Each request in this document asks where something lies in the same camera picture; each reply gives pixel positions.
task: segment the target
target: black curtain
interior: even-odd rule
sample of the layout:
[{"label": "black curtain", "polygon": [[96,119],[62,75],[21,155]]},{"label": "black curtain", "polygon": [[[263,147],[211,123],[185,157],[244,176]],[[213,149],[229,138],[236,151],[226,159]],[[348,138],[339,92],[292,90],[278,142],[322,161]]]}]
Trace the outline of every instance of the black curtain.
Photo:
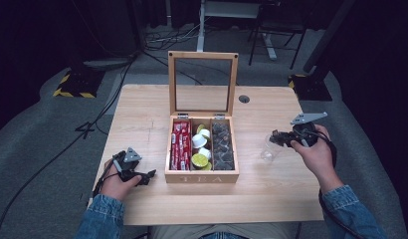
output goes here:
[{"label": "black curtain", "polygon": [[200,0],[170,0],[170,12],[173,28],[180,28],[185,24],[200,22]]},{"label": "black curtain", "polygon": [[387,171],[408,230],[408,1],[355,1],[317,62],[325,66]]},{"label": "black curtain", "polygon": [[343,0],[298,0],[302,12],[311,11],[308,16],[307,26],[309,29],[327,29],[334,15],[337,13]]},{"label": "black curtain", "polygon": [[36,103],[39,89],[65,66],[36,1],[0,1],[0,129]]},{"label": "black curtain", "polygon": [[151,28],[158,27],[159,25],[167,25],[165,0],[146,0],[143,1],[143,4],[147,10],[144,15]]}]

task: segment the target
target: jeans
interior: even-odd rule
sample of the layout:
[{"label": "jeans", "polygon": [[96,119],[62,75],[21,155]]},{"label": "jeans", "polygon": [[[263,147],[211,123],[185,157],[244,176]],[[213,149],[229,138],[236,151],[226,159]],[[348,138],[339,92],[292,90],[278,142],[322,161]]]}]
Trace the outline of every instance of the jeans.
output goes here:
[{"label": "jeans", "polygon": [[[326,193],[322,200],[326,208],[344,225],[363,238],[387,238],[373,215],[358,200],[352,189],[342,186]],[[84,214],[75,238],[119,238],[123,227],[123,204],[113,198],[97,195]],[[354,238],[324,213],[331,238]],[[233,233],[216,232],[202,239],[243,239]]]}]

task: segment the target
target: sleeve cuff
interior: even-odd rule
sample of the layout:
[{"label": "sleeve cuff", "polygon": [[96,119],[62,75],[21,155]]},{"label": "sleeve cuff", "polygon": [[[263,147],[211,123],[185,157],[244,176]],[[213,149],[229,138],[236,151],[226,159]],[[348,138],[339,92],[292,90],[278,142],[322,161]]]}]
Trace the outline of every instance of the sleeve cuff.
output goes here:
[{"label": "sleeve cuff", "polygon": [[335,211],[359,202],[349,185],[344,185],[327,192],[322,200],[329,211]]},{"label": "sleeve cuff", "polygon": [[98,194],[88,210],[121,220],[123,219],[124,205],[117,199]]}]

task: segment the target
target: gray floor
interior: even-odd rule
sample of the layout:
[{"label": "gray floor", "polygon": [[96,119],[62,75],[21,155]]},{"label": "gray floor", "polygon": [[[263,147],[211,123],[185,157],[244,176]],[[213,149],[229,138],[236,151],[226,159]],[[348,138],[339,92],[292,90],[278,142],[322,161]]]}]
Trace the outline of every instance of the gray floor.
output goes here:
[{"label": "gray floor", "polygon": [[[205,51],[237,52],[240,55],[238,85],[286,87],[287,77],[303,73],[306,59],[322,36],[322,31],[308,31],[296,66],[289,70],[293,52],[277,51],[271,61],[265,49],[258,49],[253,65],[248,66],[251,44],[248,31],[231,29],[211,31],[206,35]],[[283,39],[273,37],[274,43]],[[170,50],[194,51],[196,38],[175,44]],[[148,51],[166,62],[167,51]],[[209,69],[185,67],[194,76]],[[74,129],[93,121],[112,96],[120,81],[119,70],[106,72],[96,99],[52,97],[67,69],[51,78],[40,90],[41,100],[17,115],[0,131],[0,215],[12,196],[45,163],[58,155],[78,135]],[[128,83],[167,84],[167,68],[146,55],[140,55],[127,75]],[[212,84],[211,79],[204,80]],[[300,102],[303,112],[328,112],[318,123],[329,129],[338,148],[337,171],[350,184],[360,200],[373,212],[389,238],[407,238],[399,198],[384,171],[369,139],[341,101],[340,86],[329,74],[325,83],[332,102]],[[103,131],[111,125],[112,112],[98,122]],[[8,211],[0,238],[71,238],[76,233],[86,209],[106,135],[96,130],[79,139],[56,161],[45,168],[17,197]],[[294,230],[297,223],[291,224]],[[125,227],[123,238],[133,238],[144,227]],[[300,238],[327,238],[323,222],[304,222]]]}]

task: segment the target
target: lid frame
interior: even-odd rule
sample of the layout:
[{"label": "lid frame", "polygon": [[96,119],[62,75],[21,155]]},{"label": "lid frame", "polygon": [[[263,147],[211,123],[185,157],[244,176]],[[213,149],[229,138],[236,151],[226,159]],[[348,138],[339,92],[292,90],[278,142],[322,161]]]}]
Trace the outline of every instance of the lid frame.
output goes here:
[{"label": "lid frame", "polygon": [[[189,114],[190,116],[208,117],[211,114],[224,114],[231,117],[233,113],[233,102],[235,97],[235,85],[238,72],[238,53],[217,53],[217,52],[181,52],[168,51],[168,69],[169,69],[169,95],[170,95],[170,114],[178,116],[179,114]],[[204,60],[230,60],[230,76],[227,94],[227,104],[225,111],[209,112],[203,110],[179,111],[176,106],[176,60],[177,59],[204,59]]]}]

